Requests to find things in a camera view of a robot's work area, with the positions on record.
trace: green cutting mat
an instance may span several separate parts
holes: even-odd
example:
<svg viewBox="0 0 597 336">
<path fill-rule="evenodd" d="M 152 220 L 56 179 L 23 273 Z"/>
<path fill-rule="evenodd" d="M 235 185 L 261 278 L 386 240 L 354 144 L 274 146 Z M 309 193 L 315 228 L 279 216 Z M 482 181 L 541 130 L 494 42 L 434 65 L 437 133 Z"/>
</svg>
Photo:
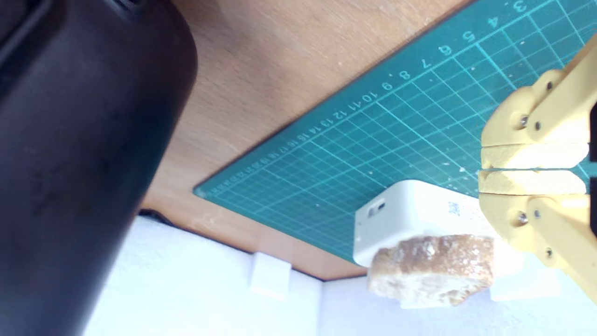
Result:
<svg viewBox="0 0 597 336">
<path fill-rule="evenodd" d="M 352 261 L 355 210 L 395 182 L 477 196 L 491 113 L 562 68 L 596 24 L 596 0 L 479 0 L 194 192 Z"/>
</svg>

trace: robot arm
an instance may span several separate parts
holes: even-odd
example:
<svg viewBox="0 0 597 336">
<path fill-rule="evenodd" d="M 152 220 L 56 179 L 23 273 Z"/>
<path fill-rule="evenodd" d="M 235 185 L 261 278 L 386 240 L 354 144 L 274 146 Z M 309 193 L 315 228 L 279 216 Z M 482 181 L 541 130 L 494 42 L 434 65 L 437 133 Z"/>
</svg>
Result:
<svg viewBox="0 0 597 336">
<path fill-rule="evenodd" d="M 479 173 L 481 210 L 499 235 L 545 266 L 562 269 L 595 303 L 595 207 L 578 176 L 554 169 L 572 168 L 589 152 L 597 129 L 590 127 L 596 69 L 594 36 L 566 68 L 512 93 L 483 129 Z"/>
</svg>

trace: white plastic device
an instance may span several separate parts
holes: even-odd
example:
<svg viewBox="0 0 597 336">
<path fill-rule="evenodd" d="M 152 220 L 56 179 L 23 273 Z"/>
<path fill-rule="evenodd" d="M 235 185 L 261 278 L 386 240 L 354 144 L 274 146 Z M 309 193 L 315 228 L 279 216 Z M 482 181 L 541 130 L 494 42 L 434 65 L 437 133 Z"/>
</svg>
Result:
<svg viewBox="0 0 597 336">
<path fill-rule="evenodd" d="M 477 198 L 417 180 L 398 182 L 355 214 L 353 258 L 369 267 L 380 248 L 415 236 L 474 234 L 498 238 Z"/>
<path fill-rule="evenodd" d="M 369 267 L 381 248 L 395 247 L 416 236 L 450 234 L 496 239 L 492 300 L 559 295 L 556 270 L 543 266 L 535 255 L 505 243 L 485 219 L 477 198 L 417 180 L 392 185 L 356 211 L 353 259 Z M 401 307 L 423 308 L 408 303 L 401 303 Z"/>
</svg>

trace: bolt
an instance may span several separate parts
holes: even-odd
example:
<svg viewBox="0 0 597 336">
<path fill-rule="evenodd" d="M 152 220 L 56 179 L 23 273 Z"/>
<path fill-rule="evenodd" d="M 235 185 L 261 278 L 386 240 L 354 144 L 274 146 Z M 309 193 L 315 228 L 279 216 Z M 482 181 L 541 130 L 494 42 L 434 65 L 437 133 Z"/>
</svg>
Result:
<svg viewBox="0 0 597 336">
<path fill-rule="evenodd" d="M 522 224 L 522 225 L 525 225 L 526 223 L 528 223 L 527 214 L 524 212 L 521 212 L 520 215 L 518 215 L 518 222 L 520 222 L 520 224 Z"/>
</svg>

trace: white foam block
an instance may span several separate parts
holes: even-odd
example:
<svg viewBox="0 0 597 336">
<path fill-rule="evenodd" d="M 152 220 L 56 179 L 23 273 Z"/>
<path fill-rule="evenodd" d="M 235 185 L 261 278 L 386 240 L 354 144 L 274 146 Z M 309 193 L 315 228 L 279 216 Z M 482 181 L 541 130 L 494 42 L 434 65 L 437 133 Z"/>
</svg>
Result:
<svg viewBox="0 0 597 336">
<path fill-rule="evenodd" d="M 288 295 L 288 281 L 292 265 L 265 253 L 253 254 L 253 272 L 249 290 L 267 297 L 284 300 Z"/>
</svg>

